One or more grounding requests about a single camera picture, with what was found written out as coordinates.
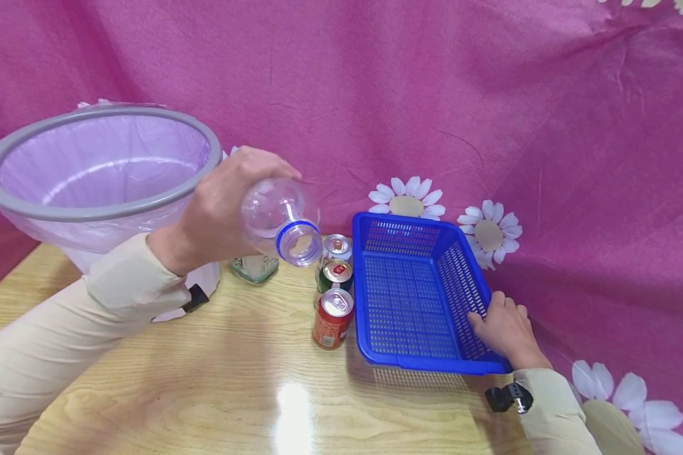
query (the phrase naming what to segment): blue bottle ring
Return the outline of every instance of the blue bottle ring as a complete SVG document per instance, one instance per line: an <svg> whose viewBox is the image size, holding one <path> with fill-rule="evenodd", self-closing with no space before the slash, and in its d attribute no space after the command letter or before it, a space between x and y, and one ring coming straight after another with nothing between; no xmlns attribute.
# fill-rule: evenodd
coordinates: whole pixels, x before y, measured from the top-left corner
<svg viewBox="0 0 683 455"><path fill-rule="evenodd" d="M289 223L289 224L283 226L283 229L281 229L279 231L278 235L276 235L276 251L278 251L278 255L283 260L286 260L286 258L284 258L283 253L281 253L281 239L283 239L283 236L285 235L286 231L288 231L289 229L291 229L295 226L311 226L312 228L314 228L315 231L317 231L319 234L321 234L321 232L319 232L319 228L317 228L316 225L310 221L304 221L304 220L293 221L293 223Z"/></svg>

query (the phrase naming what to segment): wooden table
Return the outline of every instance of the wooden table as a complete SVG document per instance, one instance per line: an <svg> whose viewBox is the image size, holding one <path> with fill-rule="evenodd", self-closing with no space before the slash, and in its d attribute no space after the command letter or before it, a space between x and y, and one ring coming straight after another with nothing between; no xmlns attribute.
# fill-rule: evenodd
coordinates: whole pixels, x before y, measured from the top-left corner
<svg viewBox="0 0 683 455"><path fill-rule="evenodd" d="M41 245L0 283L0 328L79 277ZM352 335L311 339L312 270L252 286L223 269L211 302L128 339L53 403L19 454L531 454L507 378L374 368Z"/></svg>

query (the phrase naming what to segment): beige sleeve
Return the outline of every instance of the beige sleeve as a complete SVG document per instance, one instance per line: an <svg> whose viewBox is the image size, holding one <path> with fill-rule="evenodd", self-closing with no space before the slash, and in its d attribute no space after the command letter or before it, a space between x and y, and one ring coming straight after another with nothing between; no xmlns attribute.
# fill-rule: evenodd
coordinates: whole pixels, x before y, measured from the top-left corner
<svg viewBox="0 0 683 455"><path fill-rule="evenodd" d="M536 369L519 370L514 380L534 396L534 405L522 416L534 454L601 455L565 377L554 370Z"/></svg>
<svg viewBox="0 0 683 455"><path fill-rule="evenodd" d="M184 282L138 235L1 330L0 451L13 454L45 408L103 354L187 303Z"/></svg>

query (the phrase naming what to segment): black clip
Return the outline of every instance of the black clip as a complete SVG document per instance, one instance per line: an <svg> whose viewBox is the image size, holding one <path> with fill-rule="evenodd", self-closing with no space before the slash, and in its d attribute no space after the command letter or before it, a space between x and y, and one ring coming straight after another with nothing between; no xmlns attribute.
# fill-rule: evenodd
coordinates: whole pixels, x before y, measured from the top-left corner
<svg viewBox="0 0 683 455"><path fill-rule="evenodd" d="M525 414L534 404L534 397L531 392L517 382L502 389L492 387L486 390L486 400L493 412L506 412L515 404L516 412Z"/></svg>
<svg viewBox="0 0 683 455"><path fill-rule="evenodd" d="M199 287L199 284L193 284L193 286L189 288L189 291L191 296L190 301L182 306L182 310L184 310L187 314L192 313L202 305L205 305L207 302L209 302L209 298L203 292L202 288Z"/></svg>

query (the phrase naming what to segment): hand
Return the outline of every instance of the hand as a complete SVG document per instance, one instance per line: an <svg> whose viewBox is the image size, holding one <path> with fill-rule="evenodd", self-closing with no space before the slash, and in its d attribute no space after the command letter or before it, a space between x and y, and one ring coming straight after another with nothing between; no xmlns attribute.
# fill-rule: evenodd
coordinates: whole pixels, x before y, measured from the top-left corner
<svg viewBox="0 0 683 455"><path fill-rule="evenodd" d="M515 370L551 368L534 338L527 307L516 305L503 292L493 293L485 320L477 313L468 313L468 322L476 336L507 358Z"/></svg>
<svg viewBox="0 0 683 455"><path fill-rule="evenodd" d="M300 179L300 172L278 155L241 147L195 188L178 223L147 238L152 253L182 276L218 260L258 254L243 235L240 204L247 190L271 177Z"/></svg>

